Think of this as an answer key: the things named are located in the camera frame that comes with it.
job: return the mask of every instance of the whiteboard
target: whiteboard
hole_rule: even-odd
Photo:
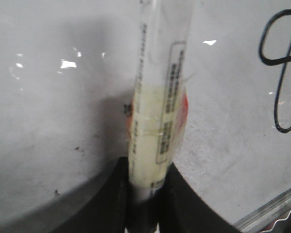
[[[291,188],[291,131],[274,123],[283,64],[266,65],[258,53],[267,22],[285,9],[291,1],[195,3],[184,67],[188,123],[175,164],[231,224]],[[290,42],[285,16],[271,26],[265,56],[286,57]],[[0,228],[97,183],[127,154],[123,105],[137,51],[136,1],[0,0]],[[278,120],[291,125],[291,61]],[[100,186],[63,211],[76,212]]]

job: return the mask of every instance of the white surface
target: white surface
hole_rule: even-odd
[[[230,223],[291,187],[291,132],[278,132],[273,118],[282,66],[266,66],[257,52],[267,21],[290,8],[281,0],[196,1],[184,70],[194,76],[176,164]],[[122,106],[132,96],[137,32],[132,0],[0,0],[1,224],[126,154]],[[290,38],[284,17],[265,54],[285,56]],[[288,126],[291,63],[280,101]]]

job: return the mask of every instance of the black marker writing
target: black marker writing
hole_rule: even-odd
[[[279,18],[284,17],[284,16],[291,16],[291,9],[278,12],[266,24],[264,32],[262,34],[260,45],[259,45],[259,56],[260,56],[261,61],[268,66],[276,66],[279,64],[283,64],[278,87],[277,87],[277,94],[276,94],[276,98],[275,98],[275,103],[274,103],[274,119],[275,119],[275,125],[276,125],[277,130],[281,133],[288,133],[291,131],[291,126],[288,128],[282,128],[279,124],[279,121],[278,121],[278,102],[279,102],[281,86],[282,86],[282,83],[283,83],[283,80],[285,77],[287,65],[289,62],[291,62],[291,56],[290,56],[290,54],[291,54],[291,41],[290,41],[290,45],[289,45],[289,48],[287,51],[287,55],[285,57],[278,58],[278,59],[268,59],[263,54],[264,42],[265,42],[265,39],[267,37],[267,34],[268,34],[270,27],[276,22],[276,20],[278,20]]]

